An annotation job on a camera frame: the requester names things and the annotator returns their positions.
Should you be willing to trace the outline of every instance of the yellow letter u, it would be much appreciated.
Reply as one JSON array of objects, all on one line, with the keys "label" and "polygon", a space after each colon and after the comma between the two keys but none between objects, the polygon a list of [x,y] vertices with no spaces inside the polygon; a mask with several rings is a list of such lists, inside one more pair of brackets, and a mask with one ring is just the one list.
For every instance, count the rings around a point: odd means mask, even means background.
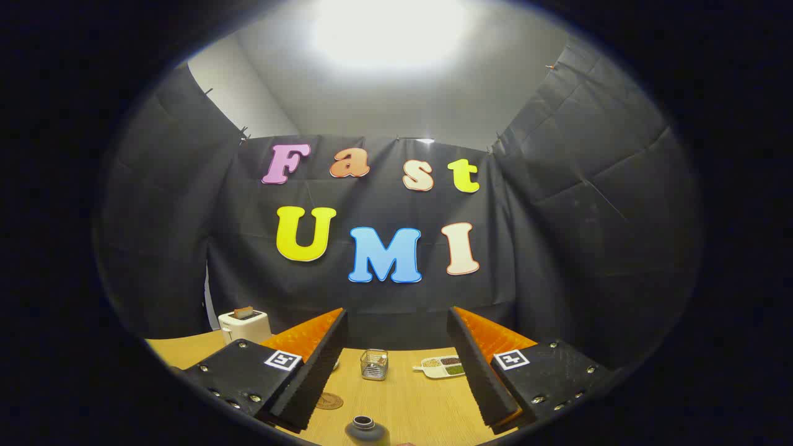
[{"label": "yellow letter u", "polygon": [[297,244],[297,223],[305,215],[305,210],[297,206],[278,208],[278,232],[275,235],[275,246],[282,256],[298,262],[317,260],[328,249],[328,233],[331,230],[331,218],[336,211],[329,207],[318,207],[311,211],[316,218],[314,241],[309,246]]}]

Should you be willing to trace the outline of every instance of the blue letter m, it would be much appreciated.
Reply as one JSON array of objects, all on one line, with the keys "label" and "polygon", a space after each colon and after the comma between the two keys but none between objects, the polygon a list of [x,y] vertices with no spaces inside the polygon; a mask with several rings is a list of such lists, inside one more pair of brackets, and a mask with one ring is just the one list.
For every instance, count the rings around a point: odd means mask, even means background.
[{"label": "blue letter m", "polygon": [[348,276],[350,281],[371,282],[369,263],[381,282],[388,277],[394,263],[396,268],[391,274],[394,282],[414,283],[421,280],[416,268],[416,243],[421,237],[418,229],[402,228],[396,231],[388,249],[372,228],[353,228],[350,235],[355,239],[355,266]]}]

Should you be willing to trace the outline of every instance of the bottle cap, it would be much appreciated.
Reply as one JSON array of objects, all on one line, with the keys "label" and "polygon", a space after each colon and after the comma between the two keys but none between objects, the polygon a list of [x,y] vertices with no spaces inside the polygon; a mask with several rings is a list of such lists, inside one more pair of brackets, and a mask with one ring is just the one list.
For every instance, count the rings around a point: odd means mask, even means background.
[{"label": "bottle cap", "polygon": [[358,415],[352,419],[352,424],[358,429],[371,429],[374,427],[374,420],[363,415]]}]

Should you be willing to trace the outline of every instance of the table surface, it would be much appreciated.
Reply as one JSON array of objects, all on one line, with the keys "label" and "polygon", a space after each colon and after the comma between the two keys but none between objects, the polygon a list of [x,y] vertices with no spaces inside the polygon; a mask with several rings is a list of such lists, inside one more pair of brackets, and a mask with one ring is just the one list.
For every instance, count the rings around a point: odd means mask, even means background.
[{"label": "table surface", "polygon": [[[181,369],[224,347],[220,331],[147,342],[165,363]],[[514,431],[493,435],[482,421],[464,377],[430,379],[422,371],[413,371],[424,358],[456,355],[454,348],[390,351],[385,381],[361,378],[362,353],[355,348],[342,350],[339,367],[331,373],[324,391],[337,394],[344,403],[338,409],[314,409],[308,429],[297,436],[317,444],[347,446],[350,441],[344,427],[357,415],[372,417],[388,428],[392,444],[466,446]]]}]

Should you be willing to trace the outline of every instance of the orange soft pad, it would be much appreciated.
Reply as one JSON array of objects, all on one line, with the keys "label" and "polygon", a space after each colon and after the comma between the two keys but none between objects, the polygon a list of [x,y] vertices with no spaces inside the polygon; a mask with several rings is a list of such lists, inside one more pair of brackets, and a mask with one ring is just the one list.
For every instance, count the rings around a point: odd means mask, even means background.
[{"label": "orange soft pad", "polygon": [[465,326],[471,333],[471,337],[476,341],[479,351],[482,352],[488,364],[490,364],[493,355],[496,353],[520,350],[521,348],[529,348],[537,345],[537,343],[531,339],[521,336],[478,314],[471,313],[457,306],[454,307],[454,310],[457,311],[462,321],[465,322]]},{"label": "orange soft pad", "polygon": [[308,358],[314,353],[314,349],[320,344],[320,341],[325,337],[325,334],[342,313],[342,310],[337,308],[322,316],[317,316],[302,324],[295,325],[291,329],[265,340],[262,345],[274,350],[301,355],[303,356],[303,362],[308,362]]}]

